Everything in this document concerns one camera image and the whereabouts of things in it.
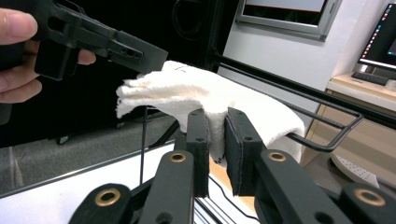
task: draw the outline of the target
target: black metal rod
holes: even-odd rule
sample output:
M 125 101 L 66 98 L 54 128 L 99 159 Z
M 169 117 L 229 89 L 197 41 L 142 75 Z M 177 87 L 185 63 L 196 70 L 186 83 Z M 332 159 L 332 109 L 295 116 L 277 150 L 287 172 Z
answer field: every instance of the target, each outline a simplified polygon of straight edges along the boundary
M 288 133 L 286 136 L 290 138 L 293 141 L 296 141 L 303 146 L 310 147 L 316 151 L 321 151 L 321 152 L 332 152 L 334 151 L 338 145 L 341 143 L 341 141 L 347 136 L 347 134 L 350 132 L 349 129 L 343 129 L 341 132 L 339 132 L 333 139 L 330 141 L 329 144 L 326 146 L 320 145 L 318 143 L 312 142 L 306 138 L 301 137 L 298 134 L 295 133 Z
M 200 61 L 198 62 L 198 65 L 204 69 L 207 69 L 210 65 L 210 59 L 207 55 L 210 54 L 212 46 L 216 46 L 218 43 L 224 2 L 224 0 L 207 1 L 205 14 L 206 26 L 203 30 L 203 38 L 199 51 Z
M 145 106 L 145 115 L 143 117 L 142 130 L 142 147 L 140 148 L 140 184 L 143 184 L 143 173 L 145 168 L 145 146 L 146 146 L 146 132 L 148 127 L 148 112 L 149 109 Z
M 164 145 L 166 143 L 166 141 L 168 141 L 172 134 L 174 134 L 178 127 L 180 127 L 180 125 L 178 124 L 178 121 L 175 120 L 171 126 L 166 130 L 166 132 L 152 145 L 148 146 L 148 148 L 154 148 L 154 147 L 160 147 L 162 145 Z
M 242 72 L 241 73 L 242 75 L 278 87 L 281 90 L 295 93 L 297 95 L 303 96 L 304 98 L 307 99 L 311 99 L 323 105 L 328 105 L 336 109 L 345 107 L 343 108 L 342 111 L 346 113 L 351 113 L 352 115 L 353 114 L 356 115 L 356 113 L 353 111 L 359 112 L 366 119 L 369 119 L 373 122 L 376 122 L 378 124 L 396 130 L 395 116 L 385 114 L 383 112 L 380 112 L 378 110 L 369 107 L 365 107 L 363 105 L 352 103 L 348 100 L 330 95 L 327 92 L 316 90 L 301 83 L 286 79 L 284 77 L 277 76 L 275 74 L 263 71 L 261 69 L 255 68 L 245 63 L 240 63 L 236 60 L 219 55 L 216 52 L 212 52 L 211 54 L 209 54 L 209 57 L 211 58 L 211 62 L 217 66 L 221 66 L 233 70 L 237 73 Z
M 307 115 L 308 117 L 315 118 L 315 119 L 317 119 L 317 120 L 319 120 L 319 121 L 322 121 L 322 122 L 324 122 L 324 123 L 327 123 L 327 124 L 329 124 L 329 125 L 331 125 L 331 126 L 333 126 L 333 127 L 335 127 L 335 128 L 343 129 L 343 128 L 346 127 L 345 125 L 343 125 L 343 124 L 341 124 L 341 123 L 339 123 L 339 122 L 337 122 L 337 121 L 335 121 L 335 120 L 325 118 L 325 117 L 323 117 L 323 116 L 318 115 L 317 113 L 313 113 L 313 112 L 311 112 L 311 111 L 309 111 L 309 110 L 307 110 L 307 109 L 301 108 L 301 107 L 299 107 L 299 106 L 295 106 L 295 105 L 293 105 L 293 104 L 291 104 L 291 103 L 288 103 L 288 102 L 286 102 L 286 101 L 280 100 L 280 99 L 278 99 L 278 98 L 275 98 L 275 99 L 277 99 L 277 100 L 278 100 L 279 102 L 281 102 L 282 104 L 284 104 L 284 105 L 286 105 L 286 106 L 292 108 L 293 110 L 295 110 L 295 111 L 297 111 L 297 112 L 300 112 L 300 113 L 302 113 L 302 114 L 304 114 L 304 115 Z

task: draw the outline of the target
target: brass screw insert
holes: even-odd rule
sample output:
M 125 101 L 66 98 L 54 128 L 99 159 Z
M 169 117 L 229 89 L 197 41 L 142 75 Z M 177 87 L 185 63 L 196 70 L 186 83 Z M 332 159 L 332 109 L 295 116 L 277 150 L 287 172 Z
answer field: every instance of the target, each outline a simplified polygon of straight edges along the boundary
M 384 206 L 386 204 L 385 199 L 372 190 L 355 189 L 354 192 L 355 196 L 364 203 L 368 203 L 373 206 Z
M 172 162 L 182 162 L 186 160 L 186 155 L 182 153 L 174 153 L 171 155 L 170 159 Z
M 95 197 L 95 203 L 98 206 L 109 206 L 120 198 L 120 191 L 117 189 L 104 189 L 100 191 Z
M 271 152 L 268 154 L 268 157 L 273 161 L 285 161 L 286 157 L 282 153 L 279 152 Z

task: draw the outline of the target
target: white table surface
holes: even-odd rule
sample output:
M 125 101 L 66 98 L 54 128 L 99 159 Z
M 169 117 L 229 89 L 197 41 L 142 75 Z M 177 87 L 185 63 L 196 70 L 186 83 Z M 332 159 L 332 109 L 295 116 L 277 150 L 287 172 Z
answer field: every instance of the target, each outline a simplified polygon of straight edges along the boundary
M 145 154 L 144 181 L 155 176 L 162 155 L 172 150 L 173 146 L 172 144 L 160 147 Z M 0 223 L 68 223 L 74 211 L 92 190 L 108 183 L 122 184 L 133 189 L 139 185 L 139 178 L 140 156 L 134 156 L 86 173 L 28 189 L 0 199 Z M 209 186 L 209 194 L 215 190 L 211 188 L 213 187 Z M 241 201 L 233 198 L 229 190 L 226 193 L 239 208 L 249 215 L 255 216 Z M 210 196 L 211 200 L 216 200 L 215 198 L 220 195 L 212 193 Z M 235 215 L 232 210 L 227 213 Z M 235 219 L 238 218 L 242 218 L 243 222 L 237 223 L 257 223 L 252 219 L 243 220 L 245 217 L 239 215 L 235 217 Z

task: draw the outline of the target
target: monitor bezel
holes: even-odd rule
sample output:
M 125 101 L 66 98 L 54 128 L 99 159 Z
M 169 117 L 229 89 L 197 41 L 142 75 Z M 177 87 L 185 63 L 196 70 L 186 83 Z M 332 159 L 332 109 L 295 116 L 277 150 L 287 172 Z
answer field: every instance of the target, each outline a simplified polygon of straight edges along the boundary
M 271 31 L 315 38 L 322 41 L 326 40 L 338 8 L 342 3 L 342 0 L 327 0 L 327 2 L 325 1 L 325 6 L 320 12 L 321 16 L 318 25 L 312 25 L 306 23 L 273 20 L 244 15 L 243 13 L 246 6 L 246 1 L 247 0 L 239 1 L 238 9 L 236 12 L 237 22 L 260 25 L 260 27 Z

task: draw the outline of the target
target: black cable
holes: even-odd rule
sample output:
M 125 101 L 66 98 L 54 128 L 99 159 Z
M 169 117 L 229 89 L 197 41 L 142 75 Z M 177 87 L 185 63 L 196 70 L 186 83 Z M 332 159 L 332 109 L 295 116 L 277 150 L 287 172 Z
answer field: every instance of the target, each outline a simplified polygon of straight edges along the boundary
M 205 223 L 210 223 L 210 222 L 204 217 L 204 215 L 203 215 L 197 208 L 194 208 L 194 213 L 196 213 L 197 215 L 199 215 L 199 218 L 200 218 L 201 221 L 204 221 Z
M 233 223 L 236 223 L 224 210 L 221 209 L 221 207 L 215 203 L 211 198 L 209 198 L 209 201 L 212 202 L 227 218 L 229 218 Z
M 179 8 L 182 2 L 190 2 L 196 4 L 203 4 L 203 2 L 200 0 L 176 0 L 172 8 L 172 24 L 177 34 L 183 37 L 184 39 L 190 41 L 199 40 L 202 37 L 202 30 L 203 30 L 205 17 L 201 15 L 200 18 L 198 19 L 198 22 L 196 22 L 195 26 L 191 30 L 185 30 L 180 26 L 179 17 L 178 17 Z
M 223 188 L 221 187 L 221 185 L 220 185 L 218 182 L 216 182 L 216 180 L 214 180 L 214 179 L 212 178 L 212 176 L 210 176 L 209 178 L 220 188 L 220 190 L 221 190 L 221 192 L 222 192 L 224 198 L 225 198 L 230 204 L 232 204 L 233 207 L 235 207 L 240 213 L 242 213 L 242 215 L 244 215 L 245 217 L 248 217 L 248 218 L 251 218 L 251 219 L 254 219 L 254 220 L 260 222 L 258 218 L 247 215 L 247 214 L 246 214 L 244 211 L 242 211 L 238 206 L 236 206 L 236 204 L 234 204 L 234 203 L 227 197 L 227 195 L 225 195 L 225 192 L 224 192 Z
M 220 221 L 220 219 L 218 219 L 218 218 L 216 217 L 216 215 L 213 214 L 213 212 L 212 212 L 209 208 L 206 207 L 206 205 L 204 205 L 202 202 L 200 202 L 200 201 L 197 200 L 197 199 L 195 199 L 195 202 L 198 203 L 198 204 L 201 206 L 201 208 L 204 209 L 204 211 L 205 211 L 216 223 L 222 223 L 222 222 Z

